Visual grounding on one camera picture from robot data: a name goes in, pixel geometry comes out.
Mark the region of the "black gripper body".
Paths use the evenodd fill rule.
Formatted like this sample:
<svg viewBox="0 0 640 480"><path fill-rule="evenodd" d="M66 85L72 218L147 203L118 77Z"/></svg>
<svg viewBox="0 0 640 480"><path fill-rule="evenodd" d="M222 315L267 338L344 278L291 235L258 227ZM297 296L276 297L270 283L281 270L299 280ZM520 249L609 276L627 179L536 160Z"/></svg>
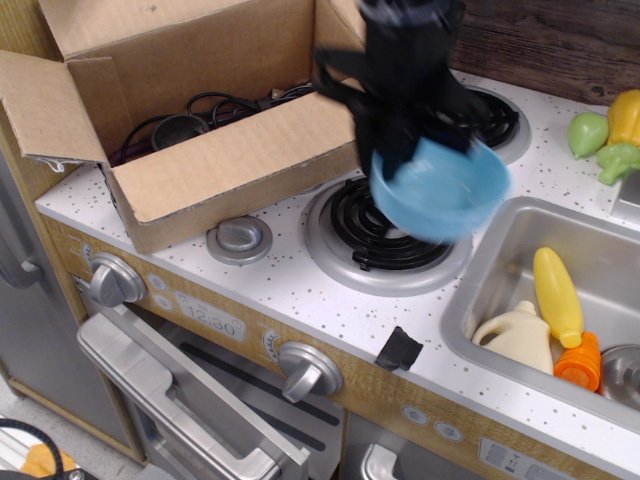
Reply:
<svg viewBox="0 0 640 480"><path fill-rule="evenodd" d="M368 20L363 51L314 51L319 67L316 89L344 104L351 114L353 100L417 107L422 112L420 138L432 140L433 119L473 128L486 109L449 70L454 45L454 25L445 19L406 26Z"/></svg>

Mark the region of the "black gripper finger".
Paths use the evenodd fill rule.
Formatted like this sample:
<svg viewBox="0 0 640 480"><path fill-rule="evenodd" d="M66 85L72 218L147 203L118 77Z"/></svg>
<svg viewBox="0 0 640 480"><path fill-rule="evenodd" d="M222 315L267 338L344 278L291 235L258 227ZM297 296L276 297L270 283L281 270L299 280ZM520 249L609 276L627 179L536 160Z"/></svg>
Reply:
<svg viewBox="0 0 640 480"><path fill-rule="evenodd" d="M409 105L382 105L353 100L356 145L360 169L369 176L373 156L398 164L410 160L422 136L422 112Z"/></svg>
<svg viewBox="0 0 640 480"><path fill-rule="evenodd" d="M475 138L475 133L471 127L433 119L430 122L430 138L449 149L466 153Z"/></svg>

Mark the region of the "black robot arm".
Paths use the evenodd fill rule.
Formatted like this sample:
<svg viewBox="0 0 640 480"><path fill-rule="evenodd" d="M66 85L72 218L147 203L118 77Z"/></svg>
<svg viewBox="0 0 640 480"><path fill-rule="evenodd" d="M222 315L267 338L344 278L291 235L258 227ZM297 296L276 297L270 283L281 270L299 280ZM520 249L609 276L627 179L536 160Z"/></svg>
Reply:
<svg viewBox="0 0 640 480"><path fill-rule="evenodd" d="M373 157L391 180L426 138L467 153L489 110L453 76L449 58L464 16L461 1L361 1L362 52L318 48L314 80L355 121L361 167Z"/></svg>

